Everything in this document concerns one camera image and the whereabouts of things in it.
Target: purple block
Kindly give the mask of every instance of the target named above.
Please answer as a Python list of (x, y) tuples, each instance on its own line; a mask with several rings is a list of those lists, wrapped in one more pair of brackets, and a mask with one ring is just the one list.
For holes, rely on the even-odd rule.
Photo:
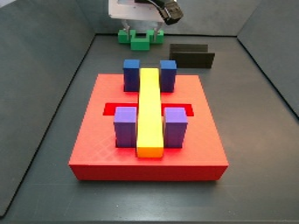
[(162, 115), (164, 148), (181, 148), (188, 119), (184, 108), (165, 108)]
[(136, 107), (117, 107), (114, 113), (116, 147), (136, 147)]

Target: white robot part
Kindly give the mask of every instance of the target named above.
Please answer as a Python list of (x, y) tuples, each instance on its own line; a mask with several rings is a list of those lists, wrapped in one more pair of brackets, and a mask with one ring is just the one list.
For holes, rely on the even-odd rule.
[(108, 15), (122, 20), (164, 22), (154, 6), (134, 0), (108, 0)]

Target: gray enclosure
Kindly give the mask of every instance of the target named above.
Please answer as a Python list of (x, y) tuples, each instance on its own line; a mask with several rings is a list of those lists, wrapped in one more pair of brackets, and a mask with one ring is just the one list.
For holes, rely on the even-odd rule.
[[(0, 222), (299, 221), (299, 1), (177, 1), (184, 18), (164, 27), (177, 37), (150, 52), (130, 52), (113, 35), (92, 44), (96, 33), (121, 29), (108, 0), (15, 0), (0, 9), (0, 216), (22, 181)], [(66, 163), (97, 73), (121, 73), (128, 58), (156, 66), (168, 45), (184, 43), (209, 44), (216, 53), (210, 70), (180, 72), (200, 74), (230, 163), (222, 180), (80, 183)], [(142, 205), (142, 213), (129, 213)]]
[(93, 31), (74, 0), (7, 4), (0, 9), (0, 31), (1, 216), (89, 49)]
[(264, 0), (237, 35), (299, 116), (299, 1)]

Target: red base block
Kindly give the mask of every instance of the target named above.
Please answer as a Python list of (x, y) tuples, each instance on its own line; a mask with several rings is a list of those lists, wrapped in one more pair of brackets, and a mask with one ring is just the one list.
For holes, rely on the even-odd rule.
[(137, 93), (125, 93), (124, 77), (101, 74), (69, 158), (80, 180), (198, 181), (217, 180), (228, 168), (210, 110), (197, 76), (177, 75), (164, 104), (190, 104), (181, 149), (164, 149), (162, 158), (137, 158), (132, 148), (116, 148), (113, 116), (102, 115), (106, 103), (137, 103)]

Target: black block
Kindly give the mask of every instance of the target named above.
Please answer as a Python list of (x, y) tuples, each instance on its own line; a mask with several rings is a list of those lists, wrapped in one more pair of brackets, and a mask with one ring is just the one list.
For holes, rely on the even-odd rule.
[(214, 53), (208, 52), (208, 45), (170, 44), (169, 60), (177, 68), (210, 68)]

